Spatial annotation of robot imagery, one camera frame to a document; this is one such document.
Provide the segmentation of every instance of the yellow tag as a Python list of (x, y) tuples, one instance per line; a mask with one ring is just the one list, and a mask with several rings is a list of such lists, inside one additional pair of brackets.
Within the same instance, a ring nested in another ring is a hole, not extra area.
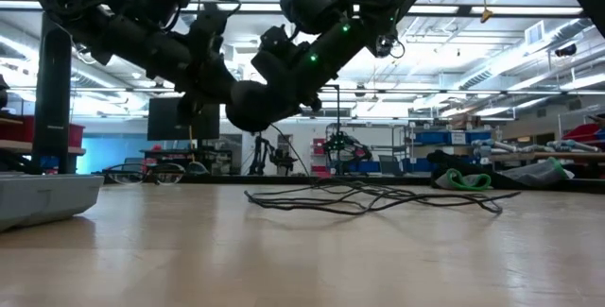
[(481, 14), (481, 24), (487, 23), (490, 18), (493, 17), (493, 12), (489, 9), (484, 9), (483, 14)]

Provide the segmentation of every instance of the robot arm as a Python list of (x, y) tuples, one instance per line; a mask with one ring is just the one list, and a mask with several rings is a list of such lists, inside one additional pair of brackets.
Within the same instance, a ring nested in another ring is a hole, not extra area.
[[(190, 0), (39, 0), (50, 18), (83, 43), (99, 62), (119, 56), (163, 77), (185, 92), (183, 111), (203, 103), (227, 104), (231, 122), (257, 132), (297, 114), (300, 105), (321, 107), (318, 91), (361, 49), (377, 58), (399, 43), (396, 24), (417, 0), (281, 0), (284, 16), (297, 32), (319, 35), (296, 45), (283, 27), (261, 37), (252, 65), (267, 81), (236, 82), (219, 54), (230, 14), (205, 7), (187, 35), (171, 32), (175, 9)], [(601, 0), (579, 0), (596, 27), (605, 32)], [(359, 5), (359, 13), (353, 12)]]
[(187, 35), (171, 32), (190, 0), (38, 0), (44, 12), (107, 64), (113, 55), (163, 77), (189, 104), (229, 103), (235, 79), (218, 53), (228, 15), (205, 9)]

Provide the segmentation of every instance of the monitor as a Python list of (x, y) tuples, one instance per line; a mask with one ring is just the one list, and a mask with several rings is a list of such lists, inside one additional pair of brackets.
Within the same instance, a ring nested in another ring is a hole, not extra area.
[[(189, 127), (181, 125), (177, 119), (180, 98), (149, 99), (147, 122), (148, 141), (189, 140)], [(220, 108), (218, 104), (204, 105), (201, 114), (194, 118), (191, 128), (193, 139), (209, 140), (219, 136)]]

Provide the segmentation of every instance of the red container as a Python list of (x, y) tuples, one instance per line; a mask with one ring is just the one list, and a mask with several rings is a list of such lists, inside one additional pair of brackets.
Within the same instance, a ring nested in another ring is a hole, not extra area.
[(323, 145), (325, 144), (325, 138), (314, 138), (313, 139), (313, 154), (323, 155)]
[(584, 124), (569, 131), (563, 136), (563, 139), (576, 142), (592, 142), (597, 139), (596, 134), (599, 131), (600, 127), (597, 124)]
[[(21, 125), (0, 126), (0, 139), (8, 141), (32, 143), (34, 141), (34, 116), (24, 116)], [(68, 145), (71, 147), (82, 147), (84, 127), (70, 124)]]
[(84, 138), (84, 127), (76, 124), (69, 125), (69, 141), (67, 144), (71, 147), (82, 147)]

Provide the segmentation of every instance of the gray plastic bin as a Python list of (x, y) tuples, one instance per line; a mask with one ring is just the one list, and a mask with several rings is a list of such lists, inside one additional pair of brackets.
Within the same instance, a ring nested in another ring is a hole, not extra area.
[(103, 178), (0, 175), (0, 231), (69, 218), (96, 204)]

